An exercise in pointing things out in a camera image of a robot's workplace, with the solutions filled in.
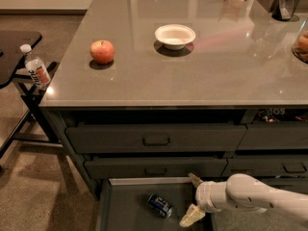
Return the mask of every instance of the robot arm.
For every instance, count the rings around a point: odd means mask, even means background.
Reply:
[[[223,209],[245,212],[275,212],[308,227],[308,195],[272,188],[257,179],[234,174],[225,182],[202,182],[190,174],[197,187],[195,200],[182,218],[180,225],[187,227],[203,218],[205,213]]]

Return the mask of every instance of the blue can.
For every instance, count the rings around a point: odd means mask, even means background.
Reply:
[[[170,217],[172,213],[172,205],[157,194],[152,194],[147,200],[148,205],[153,208],[163,218]]]

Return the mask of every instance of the gray countertop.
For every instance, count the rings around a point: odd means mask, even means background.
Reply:
[[[257,0],[93,0],[40,106],[308,106],[296,15],[274,20]],[[196,32],[181,52],[155,40],[171,23]],[[115,46],[108,67],[91,60],[98,39]]]

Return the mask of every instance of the red apple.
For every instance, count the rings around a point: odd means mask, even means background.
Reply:
[[[108,64],[114,59],[115,48],[107,40],[98,40],[90,46],[90,55],[98,64]]]

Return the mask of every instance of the bottle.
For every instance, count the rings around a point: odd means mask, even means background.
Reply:
[[[25,66],[34,83],[38,89],[46,90],[51,78],[43,60],[32,53],[32,47],[29,44],[21,45],[20,50],[25,56]]]

